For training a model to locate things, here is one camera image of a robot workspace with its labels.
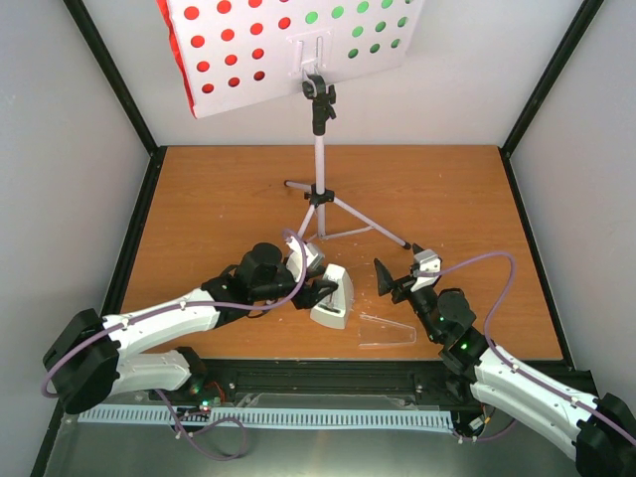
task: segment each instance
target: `red fabric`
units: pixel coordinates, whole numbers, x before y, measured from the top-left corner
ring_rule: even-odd
[[[190,103],[190,111],[192,112],[193,116],[197,117],[195,114],[195,109],[194,109],[195,102],[194,102],[194,99],[192,98],[192,92],[190,91],[190,84],[188,83],[188,77],[186,76],[186,68],[184,67],[183,59],[181,58],[181,51],[179,50],[179,44],[177,43],[177,37],[175,36],[175,29],[172,25],[172,22],[170,21],[170,9],[168,8],[168,1],[157,0],[157,6],[159,7],[159,10],[161,10],[163,19],[165,20],[166,25],[168,26],[168,31],[170,33],[170,36],[169,36],[170,48],[172,49],[172,54],[175,57],[177,66],[179,67],[179,70],[181,70],[181,75],[183,76],[183,84],[186,87],[186,95],[188,96],[188,102]]]

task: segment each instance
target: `black frame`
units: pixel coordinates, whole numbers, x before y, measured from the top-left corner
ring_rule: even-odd
[[[152,137],[152,133],[148,129],[82,0],[64,0],[64,2],[149,154],[146,175],[101,310],[103,315],[118,312],[123,303],[167,147],[158,146]],[[535,361],[531,362],[531,364],[548,376],[590,393],[596,392],[591,373],[579,372],[574,369],[548,278],[517,185],[511,158],[602,4],[603,0],[583,0],[581,2],[580,8],[572,19],[506,142],[500,148],[503,167],[563,355],[563,360]],[[234,397],[253,392],[285,392],[290,388],[294,388],[296,393],[309,394],[354,393],[382,394],[405,398],[415,397],[415,401],[419,404],[438,405],[440,408],[453,411],[472,410],[474,408],[472,404],[459,404],[452,401],[444,389],[440,388],[439,385],[443,383],[447,370],[441,362],[437,361],[204,361],[209,371],[219,376],[220,381],[227,385],[226,389],[231,390],[231,396]],[[63,416],[62,407],[58,404],[31,472],[32,477],[44,475]]]

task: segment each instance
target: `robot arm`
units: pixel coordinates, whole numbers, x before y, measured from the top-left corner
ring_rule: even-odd
[[[80,343],[109,328],[119,329],[81,350],[53,375],[65,411],[83,412],[108,396],[137,390],[185,390],[195,396],[206,378],[206,368],[192,349],[140,353],[186,334],[232,323],[247,316],[254,302],[278,300],[298,286],[298,292],[291,298],[297,309],[317,309],[339,288],[344,289],[344,277],[335,280],[325,274],[319,278],[325,273],[321,264],[324,254],[311,243],[302,245],[307,272],[299,285],[300,244],[295,241],[288,244],[292,252],[283,260],[276,246],[259,243],[245,254],[239,265],[230,265],[201,287],[161,305],[103,318],[94,310],[78,313],[45,355],[43,361],[48,371]]]
[[[437,294],[433,285],[438,277],[419,276],[422,271],[439,271],[439,257],[416,244],[413,252],[410,273],[395,280],[375,260],[378,291],[381,296],[391,293],[393,303],[407,300],[429,341],[443,346],[439,356],[453,374],[447,383],[449,390],[462,399],[463,390],[468,389],[478,401],[538,432],[574,460],[583,477],[636,475],[636,447],[591,412],[636,437],[636,419],[627,405],[611,394],[598,398],[569,388],[502,347],[491,349],[472,326],[476,316],[464,293],[447,289]],[[458,431],[470,437],[472,429]]]

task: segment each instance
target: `gray wall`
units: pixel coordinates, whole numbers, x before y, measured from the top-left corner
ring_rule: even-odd
[[[313,140],[300,94],[194,119],[155,0],[85,4],[159,143]],[[503,143],[579,5],[425,0],[406,65],[338,86],[328,142]]]
[[[577,365],[636,409],[636,3],[605,2],[513,156]]]
[[[99,307],[147,155],[62,1],[0,17],[0,475],[28,475],[54,402],[42,356]]]

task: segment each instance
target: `brown tabletop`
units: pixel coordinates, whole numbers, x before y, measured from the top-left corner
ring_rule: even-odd
[[[297,230],[307,210],[302,192],[283,180],[313,182],[312,146],[170,147],[128,284],[123,311],[178,297],[238,263],[259,241],[286,252],[283,228]],[[560,359],[553,324],[495,146],[327,146],[327,187],[343,201],[408,241],[432,248],[442,268],[491,250],[518,261],[517,279],[492,327],[493,337],[522,359]],[[327,206],[328,233],[363,227]],[[315,232],[315,223],[307,237]],[[373,260],[394,276],[407,273],[412,253],[375,231],[317,240],[327,262],[345,266],[355,303],[345,330],[325,328],[291,304],[262,318],[242,318],[195,333],[155,351],[191,346],[203,358],[436,359],[410,306],[377,294]],[[476,327],[508,276],[504,258],[442,277],[437,290],[462,288]],[[412,326],[413,345],[361,349],[360,315]]]

